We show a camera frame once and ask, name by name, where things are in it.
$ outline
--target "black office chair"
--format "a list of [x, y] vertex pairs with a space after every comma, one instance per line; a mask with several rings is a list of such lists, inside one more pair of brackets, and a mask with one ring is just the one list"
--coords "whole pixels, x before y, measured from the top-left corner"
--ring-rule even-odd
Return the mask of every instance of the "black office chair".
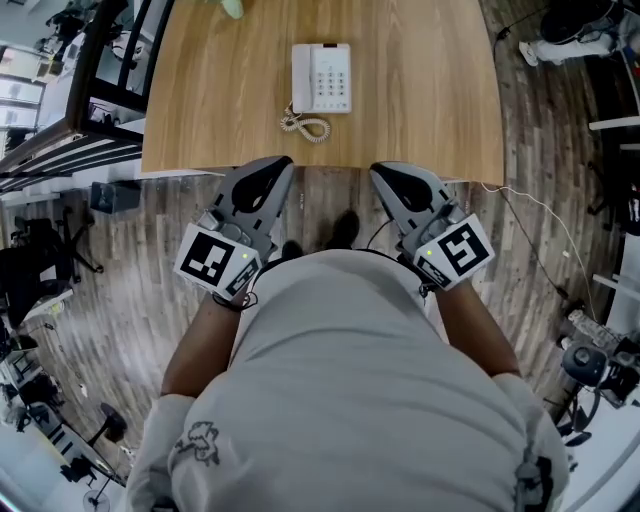
[[[52, 228], [49, 219], [25, 221], [17, 218], [19, 231], [11, 235], [17, 247], [0, 251], [0, 298], [4, 298], [4, 309], [9, 323], [17, 328], [35, 304], [45, 297], [55, 297], [64, 292], [69, 282], [80, 281], [74, 262], [77, 261], [94, 273], [102, 273], [102, 266], [92, 266], [77, 251], [80, 237], [90, 224], [85, 223], [71, 237], [68, 223], [69, 209], [65, 209], [60, 225], [64, 240]], [[55, 266], [55, 279], [42, 281], [45, 270]]]

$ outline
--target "wood-grain floor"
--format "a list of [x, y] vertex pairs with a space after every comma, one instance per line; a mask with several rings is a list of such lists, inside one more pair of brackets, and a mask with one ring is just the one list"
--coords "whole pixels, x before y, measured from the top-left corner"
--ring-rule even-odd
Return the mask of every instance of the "wood-grain floor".
[[[526, 0], [482, 0], [489, 31], [538, 7]], [[599, 136], [589, 132], [595, 100], [582, 61], [563, 66], [529, 68], [517, 53], [517, 40], [535, 35], [532, 18], [513, 28], [497, 47], [505, 140], [505, 182], [548, 204], [565, 221], [578, 247], [587, 275], [611, 272], [618, 237], [601, 229], [602, 220], [586, 215], [597, 191], [586, 164], [601, 160]], [[55, 318], [41, 317], [57, 334], [33, 333], [45, 368], [60, 381], [67, 399], [64, 415], [81, 434], [100, 425], [98, 405], [107, 401], [129, 422], [124, 445], [135, 449], [143, 421], [157, 396], [162, 373], [200, 293], [172, 273], [173, 258], [186, 223], [213, 197], [220, 178], [200, 176], [143, 183], [141, 207], [112, 217], [96, 214], [89, 247], [105, 266], [103, 275], [82, 272], [83, 282]], [[554, 345], [564, 306], [536, 264], [514, 217], [499, 194], [480, 185], [453, 186], [462, 204], [475, 211], [491, 236], [496, 259], [474, 278], [474, 284], [518, 354], [525, 378], [542, 398], [561, 401], [571, 383], [560, 369]], [[508, 194], [524, 227], [539, 247], [550, 277], [572, 298], [587, 299], [580, 265], [564, 230], [544, 209], [523, 197]], [[77, 213], [86, 191], [65, 194], [54, 203], [6, 212], [29, 217], [55, 215], [63, 205]], [[358, 211], [366, 245], [386, 220], [365, 171], [301, 168], [296, 173], [276, 240], [299, 240], [308, 251], [317, 249], [332, 221], [347, 207]], [[392, 251], [395, 235], [385, 228], [373, 247]], [[606, 294], [592, 287], [595, 309], [602, 314]], [[80, 384], [86, 386], [84, 397]], [[98, 448], [116, 463], [108, 443]], [[128, 464], [120, 457], [121, 474]]]

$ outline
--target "white robot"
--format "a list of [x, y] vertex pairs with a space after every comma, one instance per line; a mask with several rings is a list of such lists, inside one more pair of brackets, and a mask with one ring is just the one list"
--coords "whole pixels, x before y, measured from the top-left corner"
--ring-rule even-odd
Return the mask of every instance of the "white robot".
[[[277, 249], [269, 233], [293, 179], [287, 156], [230, 172], [197, 225], [189, 224], [174, 271], [231, 301]], [[376, 192], [400, 231], [399, 261], [428, 289], [449, 290], [495, 253], [475, 215], [467, 216], [430, 171], [400, 162], [371, 166]]]

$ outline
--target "white telephone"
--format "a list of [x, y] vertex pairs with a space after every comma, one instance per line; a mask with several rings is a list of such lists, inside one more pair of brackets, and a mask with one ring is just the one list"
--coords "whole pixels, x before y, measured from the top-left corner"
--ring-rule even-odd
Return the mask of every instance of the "white telephone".
[[293, 112], [351, 112], [351, 47], [296, 44], [291, 53]]

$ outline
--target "coiled phone cord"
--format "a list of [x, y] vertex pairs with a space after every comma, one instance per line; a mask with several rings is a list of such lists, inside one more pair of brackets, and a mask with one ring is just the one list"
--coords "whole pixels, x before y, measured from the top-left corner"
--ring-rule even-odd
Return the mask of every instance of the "coiled phone cord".
[[[307, 119], [300, 119], [302, 114], [295, 114], [293, 110], [291, 110], [291, 103], [289, 106], [284, 109], [284, 117], [280, 120], [280, 128], [282, 128], [285, 132], [295, 132], [298, 130], [305, 139], [314, 144], [321, 144], [325, 140], [329, 138], [331, 135], [331, 125], [327, 123], [324, 119], [320, 119], [317, 117], [309, 117]], [[305, 128], [305, 126], [310, 124], [317, 124], [322, 126], [324, 133], [318, 137], [312, 135], [309, 130]]]

